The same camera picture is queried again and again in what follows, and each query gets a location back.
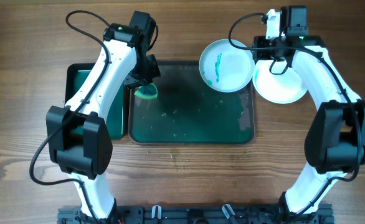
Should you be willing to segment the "green yellow sponge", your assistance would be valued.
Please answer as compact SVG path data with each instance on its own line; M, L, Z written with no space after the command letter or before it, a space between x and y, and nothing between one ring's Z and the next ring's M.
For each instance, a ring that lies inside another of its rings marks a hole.
M140 86L134 95L143 100L152 100L158 97L158 89L154 83L145 86Z

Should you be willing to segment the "white plate front stained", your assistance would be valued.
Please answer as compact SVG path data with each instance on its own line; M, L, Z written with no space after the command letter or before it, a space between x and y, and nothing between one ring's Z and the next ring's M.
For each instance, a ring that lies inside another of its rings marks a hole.
M282 75L274 75L269 68L272 60L259 60L252 77L256 91L266 100L277 104L289 104L302 98L307 92L303 80L288 67Z

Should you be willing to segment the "white plate stained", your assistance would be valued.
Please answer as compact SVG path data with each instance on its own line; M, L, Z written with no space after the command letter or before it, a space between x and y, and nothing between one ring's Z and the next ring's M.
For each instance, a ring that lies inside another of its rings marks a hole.
M289 104L302 98L307 92L303 80L288 67L282 75L274 75L269 68L272 60L259 60L252 77L256 91L266 100L277 104Z
M213 90L232 93L243 89L254 75L252 53L237 40L221 39L209 44L199 59L199 72Z

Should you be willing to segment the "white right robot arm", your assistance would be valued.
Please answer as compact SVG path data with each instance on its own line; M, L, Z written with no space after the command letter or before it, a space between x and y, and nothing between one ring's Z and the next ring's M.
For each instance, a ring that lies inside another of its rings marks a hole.
M317 112L305 138L306 165L282 194L285 221L306 220L338 182L351 182L365 165L365 101L345 83L318 36L254 38L257 63L283 62L304 82Z

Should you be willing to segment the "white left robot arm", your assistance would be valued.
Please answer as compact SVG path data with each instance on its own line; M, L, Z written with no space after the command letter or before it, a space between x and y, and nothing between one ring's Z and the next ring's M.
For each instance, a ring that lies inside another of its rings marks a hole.
M82 86L64 107L47 112L50 159L77 186L82 213L91 222L107 221L115 207L105 173L113 150L106 126L111 105L121 86L151 86L160 75L154 55L147 53L157 36L153 21L108 26Z

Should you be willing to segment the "small dark green tray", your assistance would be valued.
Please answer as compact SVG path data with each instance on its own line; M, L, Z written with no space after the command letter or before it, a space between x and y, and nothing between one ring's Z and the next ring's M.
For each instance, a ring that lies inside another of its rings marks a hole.
M65 87L65 102L71 99L71 97L79 91L93 66L94 63L75 63L68 67ZM126 97L126 89L122 85L111 104L106 120L108 132L112 140L121 139L127 132L126 123L128 102L125 102Z

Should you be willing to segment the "large dark green tray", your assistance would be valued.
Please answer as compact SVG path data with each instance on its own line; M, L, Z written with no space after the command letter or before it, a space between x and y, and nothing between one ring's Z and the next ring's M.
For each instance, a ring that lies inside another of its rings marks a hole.
M222 93L193 60L160 60L158 96L130 96L128 135L138 144L248 144L255 136L253 86Z

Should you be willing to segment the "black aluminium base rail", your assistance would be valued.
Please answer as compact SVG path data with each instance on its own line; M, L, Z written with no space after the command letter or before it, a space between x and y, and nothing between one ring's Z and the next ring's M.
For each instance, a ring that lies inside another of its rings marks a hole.
M149 207L117 206L109 218L100 218L100 223L309 223L333 224L334 215L330 204L323 204L312 214L290 221L283 216L277 204L249 205L245 207L225 204L219 207Z

